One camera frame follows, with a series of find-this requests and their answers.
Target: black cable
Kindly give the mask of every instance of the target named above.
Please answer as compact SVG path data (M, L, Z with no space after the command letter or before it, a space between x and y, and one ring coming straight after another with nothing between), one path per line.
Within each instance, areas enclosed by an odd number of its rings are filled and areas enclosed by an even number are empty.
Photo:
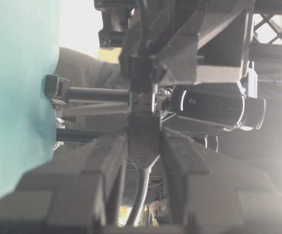
M139 169L138 170L138 188L136 192L135 201L128 217L126 226L133 226L136 222L138 214L142 211L145 202L149 179L150 169Z
M141 45L139 48L139 55L145 55L147 52L147 43L150 38L150 23L147 15L147 0L136 0L140 12L140 26L141 26Z

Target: wire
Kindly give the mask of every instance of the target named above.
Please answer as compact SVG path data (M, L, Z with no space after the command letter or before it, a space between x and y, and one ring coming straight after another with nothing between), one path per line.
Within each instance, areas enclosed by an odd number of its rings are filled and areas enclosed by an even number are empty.
M156 164L160 164L160 163L162 163L162 161L157 161L154 165L156 165ZM132 161L127 161L127 164L132 164L132 165L134 165L135 166L135 163L134 162L132 162Z
M148 189L149 179L150 179L150 169L139 169L138 170L138 188L136 192L135 201L128 217L126 226L134 226L139 213L143 209L143 205L146 198L146 193Z
M232 132L233 130L235 130L235 128L231 128L231 129L223 128L223 130L226 132Z
M155 187L163 185L163 184L164 184L164 182L156 183L156 184L153 184L153 185L149 185L148 189L155 188Z
M162 120L162 122L164 123L165 121L171 119L172 117L174 117L174 116L176 116L176 115L177 115L177 113L169 114L168 116L166 116L166 117Z

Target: black cylindrical rod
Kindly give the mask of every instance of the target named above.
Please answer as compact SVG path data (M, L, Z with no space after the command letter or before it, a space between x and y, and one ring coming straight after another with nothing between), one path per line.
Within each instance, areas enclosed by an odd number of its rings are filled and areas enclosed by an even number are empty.
M103 135L104 131L76 130L57 128L57 141L71 143L88 143Z
M71 102L111 102L128 103L129 93L125 89L95 89L70 87Z

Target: cable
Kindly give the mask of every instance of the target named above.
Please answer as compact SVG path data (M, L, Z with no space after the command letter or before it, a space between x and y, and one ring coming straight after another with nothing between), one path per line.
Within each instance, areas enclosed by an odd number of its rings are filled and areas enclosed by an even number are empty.
M282 163L282 160L273 160L273 159L265 159L265 158L257 158L251 160L244 160L244 163L252 163L252 162L267 162L267 163Z
M149 185L149 186L148 186L148 189L155 188L155 187L161 186L161 185L163 185L163 184L164 184L164 182L152 184L152 185Z
M147 43L150 38L150 23L147 16L147 0L136 0L140 12L141 40L139 55L145 55L147 51Z
M272 84L282 84L282 80L276 80L276 79L261 79L258 80L259 83L272 83Z
M134 226L137 220L138 214L142 211L143 205L146 198L150 179L150 169L139 169L138 170L138 188L136 192L135 201L128 217L126 226Z
M171 119L172 117L176 116L177 113L169 113L163 120L162 122L164 123L165 121Z

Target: teal surface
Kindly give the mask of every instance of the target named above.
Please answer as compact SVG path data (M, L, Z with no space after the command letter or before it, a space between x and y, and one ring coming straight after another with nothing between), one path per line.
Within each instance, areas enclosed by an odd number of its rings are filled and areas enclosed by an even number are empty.
M59 56L59 0L0 0L0 197L52 158L56 126L43 94Z

